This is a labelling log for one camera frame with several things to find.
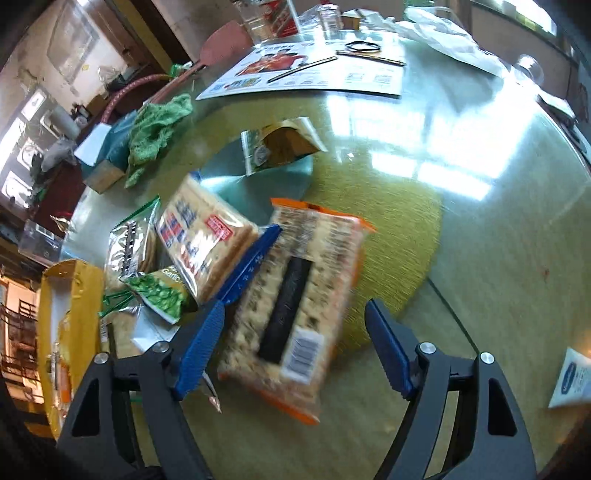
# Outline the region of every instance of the red label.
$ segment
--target red label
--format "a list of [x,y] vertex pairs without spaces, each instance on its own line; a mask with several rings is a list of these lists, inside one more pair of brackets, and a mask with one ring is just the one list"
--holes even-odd
[[277,37],[289,37],[298,34],[296,21],[285,0],[271,0],[261,4],[263,16],[269,22],[272,32]]
[[222,222],[217,215],[210,216],[205,224],[216,234],[216,237],[222,241],[228,240],[232,236],[232,231],[224,222]]

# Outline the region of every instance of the blue oval logo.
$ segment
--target blue oval logo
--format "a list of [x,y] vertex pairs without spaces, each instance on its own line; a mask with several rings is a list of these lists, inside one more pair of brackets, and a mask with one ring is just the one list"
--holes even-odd
[[573,385],[574,381],[574,373],[577,371],[577,365],[574,362],[571,362],[566,372],[564,373],[564,378],[562,379],[562,388],[560,391],[563,395],[566,395],[570,387]]

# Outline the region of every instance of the chopstick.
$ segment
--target chopstick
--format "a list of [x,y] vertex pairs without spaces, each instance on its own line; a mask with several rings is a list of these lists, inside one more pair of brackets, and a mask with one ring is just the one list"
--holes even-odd
[[344,51],[344,50],[339,50],[338,52],[336,52],[336,54],[337,55],[344,55],[346,57],[357,57],[358,59],[368,59],[368,60],[380,61],[382,63],[388,63],[390,65],[398,65],[399,67],[404,67],[406,65],[406,62],[401,61],[401,60],[386,59],[384,57],[374,57],[374,56],[365,55],[362,53],[353,53],[353,52]]
[[272,79],[268,79],[267,83],[271,83],[276,80],[280,80],[282,78],[287,77],[288,75],[291,75],[292,73],[301,72],[302,70],[309,69],[310,67],[316,67],[317,65],[322,65],[323,63],[328,63],[330,61],[338,60],[338,59],[339,58],[337,56],[334,56],[334,57],[328,57],[326,59],[322,59],[322,60],[318,60],[318,61],[313,61],[312,63],[309,63],[308,65],[302,65],[300,67],[297,67],[296,69],[290,70],[289,72],[280,73],[276,77],[273,77]]

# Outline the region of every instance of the silver screw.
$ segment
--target silver screw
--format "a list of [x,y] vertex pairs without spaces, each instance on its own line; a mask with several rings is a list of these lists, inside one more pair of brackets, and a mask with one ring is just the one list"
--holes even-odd
[[423,342],[418,347],[423,353],[426,353],[427,355],[435,353],[435,350],[437,350],[435,345],[433,345],[431,342]]
[[109,359],[109,354],[107,352],[101,352],[101,353],[97,353],[95,355],[95,363],[102,365],[107,363],[107,360]]
[[154,351],[156,353],[164,353],[165,351],[168,350],[168,347],[169,347],[168,342],[161,340],[160,342],[156,342],[155,344],[153,344],[152,351]]
[[492,355],[492,353],[489,352],[482,352],[480,354],[480,360],[482,360],[484,363],[486,364],[491,364],[495,361],[495,357]]

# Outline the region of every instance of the blue gripper pad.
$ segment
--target blue gripper pad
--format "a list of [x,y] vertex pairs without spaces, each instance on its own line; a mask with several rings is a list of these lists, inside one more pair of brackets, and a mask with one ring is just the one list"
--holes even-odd
[[[381,300],[370,300],[365,305],[365,327],[371,337],[375,350],[378,353],[382,367],[388,377],[393,390],[400,392],[403,398],[409,398],[415,393],[415,387],[411,382],[410,364],[416,360],[414,348],[418,342],[414,342],[412,330],[395,322],[388,309]],[[392,327],[400,331],[405,337],[407,345],[401,344],[394,335]]]
[[178,366],[178,380],[173,388],[179,400],[197,388],[222,333],[224,312],[223,303],[216,301],[184,351]]

